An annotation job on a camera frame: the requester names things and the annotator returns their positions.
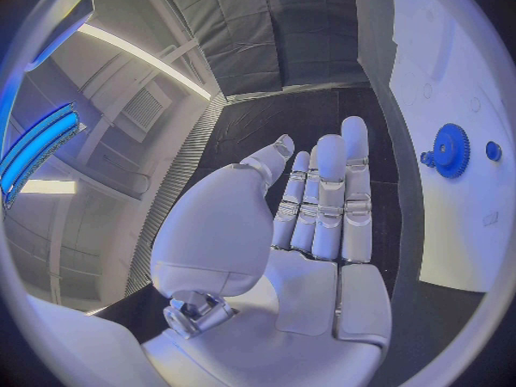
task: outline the air vent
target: air vent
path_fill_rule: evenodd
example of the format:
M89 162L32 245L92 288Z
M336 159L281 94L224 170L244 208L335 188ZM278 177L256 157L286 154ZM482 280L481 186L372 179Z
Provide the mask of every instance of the air vent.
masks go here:
M148 132L171 100L154 82L149 82L122 109L122 113L136 126Z

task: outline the ceiling light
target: ceiling light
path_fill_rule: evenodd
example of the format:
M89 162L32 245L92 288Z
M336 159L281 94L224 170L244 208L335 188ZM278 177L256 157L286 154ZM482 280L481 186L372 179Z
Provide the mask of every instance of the ceiling light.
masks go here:
M22 194L75 194L77 184L75 181L43 181L40 179L29 179Z
M170 77L174 78L180 83L183 83L185 86L189 87L191 90L195 91L208 101L211 98L211 95L202 89L197 83L192 82L186 76L182 75L176 69L170 67L168 64L162 62L159 58L156 58L149 54L148 52L132 45L128 41L121 39L120 37L116 37L113 34L110 34L104 30L99 28L95 28L89 24L83 24L79 28L79 32L83 32L90 36L96 37L97 39L104 40L107 43L112 44L113 46L117 46L118 48L129 52L130 54L136 56L137 58L141 58L143 61L147 62L149 65L152 65L158 68L163 73L166 73Z

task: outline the white robotic hand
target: white robotic hand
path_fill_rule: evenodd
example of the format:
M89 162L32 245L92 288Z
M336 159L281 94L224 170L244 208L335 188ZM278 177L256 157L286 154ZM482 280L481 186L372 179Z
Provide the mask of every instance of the white robotic hand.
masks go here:
M165 317L185 338L233 316L225 296L249 291L265 271L273 215L264 196L285 169L294 143L281 136L240 163L189 189L154 242L154 287L171 298Z
M308 153L299 152L274 219L273 247L296 249L318 260L369 262L368 155L366 124L357 116L342 122L341 136L319 139L310 164Z

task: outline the black floor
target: black floor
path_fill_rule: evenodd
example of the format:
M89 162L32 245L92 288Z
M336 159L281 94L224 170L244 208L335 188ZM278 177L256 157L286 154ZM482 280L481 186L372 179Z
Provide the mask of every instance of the black floor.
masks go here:
M397 197L397 167L387 125L370 88L307 91L269 96L226 107L206 145L199 167L183 194L214 170L238 163L288 133L296 152L308 151L329 133L340 133L348 116L360 116L369 130L372 181L372 264L384 277L390 295L399 261L402 218ZM285 173L269 189L267 203L276 213L285 190L291 159Z

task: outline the ventilation grille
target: ventilation grille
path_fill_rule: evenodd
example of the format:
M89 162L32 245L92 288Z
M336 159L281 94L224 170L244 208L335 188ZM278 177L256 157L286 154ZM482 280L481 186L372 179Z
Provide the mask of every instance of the ventilation grille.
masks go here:
M162 111L163 105L151 95L147 88L142 88L122 110L133 123L146 132L149 131Z
M151 282L151 251L154 238L177 197L197 169L213 127L226 105L227 102L221 93L212 98L170 165L140 231L126 284L126 297Z

